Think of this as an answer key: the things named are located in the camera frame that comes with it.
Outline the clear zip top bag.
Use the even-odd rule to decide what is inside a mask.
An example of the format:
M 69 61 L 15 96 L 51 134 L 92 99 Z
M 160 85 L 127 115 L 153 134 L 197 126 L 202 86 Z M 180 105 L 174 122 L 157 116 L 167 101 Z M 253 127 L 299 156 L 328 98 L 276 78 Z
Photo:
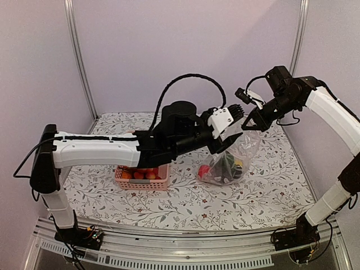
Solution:
M 216 186 L 228 186 L 244 178 L 260 145 L 257 131 L 242 130 L 241 125 L 244 121 L 245 119 L 239 120 L 221 134 L 221 139 L 226 139 L 236 133 L 242 133 L 229 148 L 220 154 L 208 155 L 200 163 L 196 169 L 199 181 Z

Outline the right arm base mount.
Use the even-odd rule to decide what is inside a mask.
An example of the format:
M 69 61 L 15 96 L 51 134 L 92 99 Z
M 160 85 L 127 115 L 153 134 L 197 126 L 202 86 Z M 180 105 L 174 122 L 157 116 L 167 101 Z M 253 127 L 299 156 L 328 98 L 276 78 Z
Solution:
M 318 226 L 311 225 L 307 221 L 305 213 L 296 220 L 295 228 L 282 231 L 277 229 L 271 234 L 271 243 L 276 251 L 315 243 L 319 240 Z

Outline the dark purple toy eggplant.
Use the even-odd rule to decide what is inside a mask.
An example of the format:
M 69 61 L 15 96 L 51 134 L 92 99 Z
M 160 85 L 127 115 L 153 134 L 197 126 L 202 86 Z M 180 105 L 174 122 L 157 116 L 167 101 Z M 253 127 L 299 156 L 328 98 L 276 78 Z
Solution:
M 219 183 L 230 183 L 237 181 L 242 177 L 242 169 L 240 170 L 222 170 L 220 173 L 217 173 L 214 177 L 216 182 Z

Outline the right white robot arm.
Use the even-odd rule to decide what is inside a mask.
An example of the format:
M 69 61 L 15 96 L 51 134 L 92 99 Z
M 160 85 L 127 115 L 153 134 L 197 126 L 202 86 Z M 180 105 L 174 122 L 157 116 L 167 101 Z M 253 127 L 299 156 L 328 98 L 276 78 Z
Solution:
M 343 146 L 340 156 L 348 156 L 348 163 L 336 182 L 320 199 L 297 219 L 291 241 L 303 245 L 313 235 L 312 227 L 338 212 L 345 203 L 359 195 L 359 117 L 346 107 L 327 84 L 313 76 L 292 76 L 286 67 L 275 66 L 264 75 L 251 79 L 236 96 L 246 104 L 254 104 L 243 130 L 265 132 L 273 122 L 286 114 L 307 109 L 338 139 Z

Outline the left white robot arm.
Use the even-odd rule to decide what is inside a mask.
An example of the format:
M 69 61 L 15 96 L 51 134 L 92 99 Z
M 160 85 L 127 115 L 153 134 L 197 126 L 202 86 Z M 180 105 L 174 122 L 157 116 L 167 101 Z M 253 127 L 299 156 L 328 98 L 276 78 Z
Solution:
M 69 134 L 49 124 L 35 148 L 30 185 L 43 197 L 64 238 L 71 244 L 79 244 L 84 233 L 76 226 L 75 213 L 60 184 L 62 168 L 78 165 L 154 168 L 202 147 L 207 147 L 212 154 L 220 154 L 240 136 L 237 133 L 222 139 L 221 134 L 243 115 L 238 104 L 214 107 L 197 115 L 194 104 L 176 101 L 163 107 L 155 128 L 119 136 Z

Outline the yellow toy pepper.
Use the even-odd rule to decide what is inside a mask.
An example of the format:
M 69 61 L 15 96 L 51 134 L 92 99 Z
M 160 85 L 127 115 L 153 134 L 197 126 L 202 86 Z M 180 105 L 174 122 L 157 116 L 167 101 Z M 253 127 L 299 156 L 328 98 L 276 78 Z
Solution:
M 241 166 L 241 167 L 244 166 L 244 164 L 243 164 L 243 162 L 242 162 L 241 160 L 236 160 L 236 161 L 235 161 L 235 164 L 236 164 L 237 166 Z

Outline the dark green toy cucumber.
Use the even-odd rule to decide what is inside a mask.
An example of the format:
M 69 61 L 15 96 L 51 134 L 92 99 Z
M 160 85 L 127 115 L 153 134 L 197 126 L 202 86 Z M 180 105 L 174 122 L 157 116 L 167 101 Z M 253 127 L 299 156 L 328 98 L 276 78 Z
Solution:
M 225 151 L 221 156 L 220 164 L 223 170 L 230 171 L 235 166 L 235 158 L 230 152 Z

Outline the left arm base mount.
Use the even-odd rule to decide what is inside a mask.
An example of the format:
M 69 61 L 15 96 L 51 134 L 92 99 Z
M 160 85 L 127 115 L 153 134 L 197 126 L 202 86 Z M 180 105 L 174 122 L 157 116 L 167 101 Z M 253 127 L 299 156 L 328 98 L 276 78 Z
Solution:
M 55 240 L 75 247 L 86 248 L 91 250 L 100 250 L 102 245 L 104 231 L 96 229 L 94 225 L 87 228 L 80 228 L 76 213 L 73 212 L 74 224 L 70 228 L 59 228 L 53 218 L 56 227 Z

